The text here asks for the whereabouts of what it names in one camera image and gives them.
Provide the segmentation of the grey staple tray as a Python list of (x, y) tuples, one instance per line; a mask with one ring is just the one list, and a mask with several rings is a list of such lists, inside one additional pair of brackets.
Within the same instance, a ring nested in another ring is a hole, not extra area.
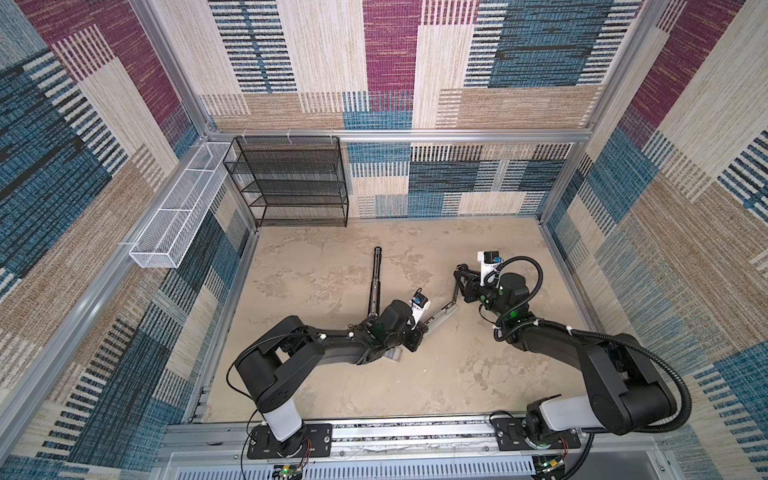
[(402, 358), (402, 348), (401, 347), (390, 348), (385, 352), (384, 357), (393, 362), (399, 362)]

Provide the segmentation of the grey silver stapler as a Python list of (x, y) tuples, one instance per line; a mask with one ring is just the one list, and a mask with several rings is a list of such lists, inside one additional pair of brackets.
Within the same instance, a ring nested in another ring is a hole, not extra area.
[(455, 282), (450, 301), (442, 306), (436, 313), (422, 321), (422, 324), (427, 328), (425, 334), (431, 334), (435, 332), (439, 326), (441, 326), (451, 315), (456, 312), (458, 308), (457, 303), (459, 293), (459, 283)]

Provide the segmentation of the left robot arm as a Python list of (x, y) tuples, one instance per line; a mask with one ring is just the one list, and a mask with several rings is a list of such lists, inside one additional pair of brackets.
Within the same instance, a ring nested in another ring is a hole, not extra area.
[(292, 315), (244, 349), (233, 367), (277, 442), (275, 454), (292, 457), (307, 438), (294, 395), (315, 368), (367, 365), (397, 347), (415, 352), (427, 333), (413, 306), (401, 300), (345, 330), (319, 329)]

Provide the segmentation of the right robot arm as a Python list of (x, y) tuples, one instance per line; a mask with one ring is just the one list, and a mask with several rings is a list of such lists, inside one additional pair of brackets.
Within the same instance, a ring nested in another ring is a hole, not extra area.
[(559, 395), (527, 407), (529, 442), (548, 445), (572, 429), (588, 434), (667, 433), (685, 425), (692, 397), (682, 376), (629, 334), (608, 335), (574, 329), (531, 312), (537, 293), (523, 276), (491, 267), (454, 272), (465, 302), (477, 302), (495, 315), (493, 337), (521, 351), (545, 355), (580, 371), (582, 396)]

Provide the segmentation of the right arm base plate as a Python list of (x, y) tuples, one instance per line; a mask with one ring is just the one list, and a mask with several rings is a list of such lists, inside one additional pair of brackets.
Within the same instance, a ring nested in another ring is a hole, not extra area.
[(488, 421), (500, 451), (579, 450), (582, 440), (575, 430), (555, 432), (538, 420), (497, 411)]

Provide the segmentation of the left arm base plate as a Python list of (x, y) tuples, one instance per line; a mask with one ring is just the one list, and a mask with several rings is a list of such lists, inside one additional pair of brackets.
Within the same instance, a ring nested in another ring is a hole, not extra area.
[(304, 424), (296, 433), (286, 440), (276, 439), (272, 430), (266, 425), (257, 425), (249, 432), (245, 456), (249, 460), (261, 459), (301, 459), (306, 454), (309, 458), (326, 458), (330, 456), (333, 440), (333, 425), (331, 423)]

